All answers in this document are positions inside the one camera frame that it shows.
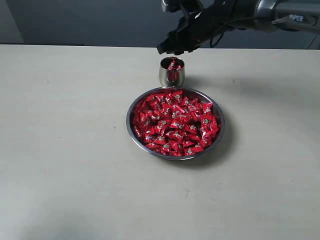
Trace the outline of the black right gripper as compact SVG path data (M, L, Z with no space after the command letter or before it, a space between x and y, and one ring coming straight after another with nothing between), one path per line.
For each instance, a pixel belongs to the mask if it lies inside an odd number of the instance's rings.
M192 53L206 41L213 48L213 38L233 30L253 29L255 26L256 0L215 0L208 7L196 12L179 10L183 16L177 28L156 46L160 55Z

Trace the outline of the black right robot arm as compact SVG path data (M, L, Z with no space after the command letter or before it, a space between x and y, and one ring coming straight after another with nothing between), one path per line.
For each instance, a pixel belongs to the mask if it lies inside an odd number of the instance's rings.
M215 37L233 30L320 32L318 0L215 0L208 7L199 0L163 0L161 7L183 16L156 47L160 55L191 53L206 41L214 48Z

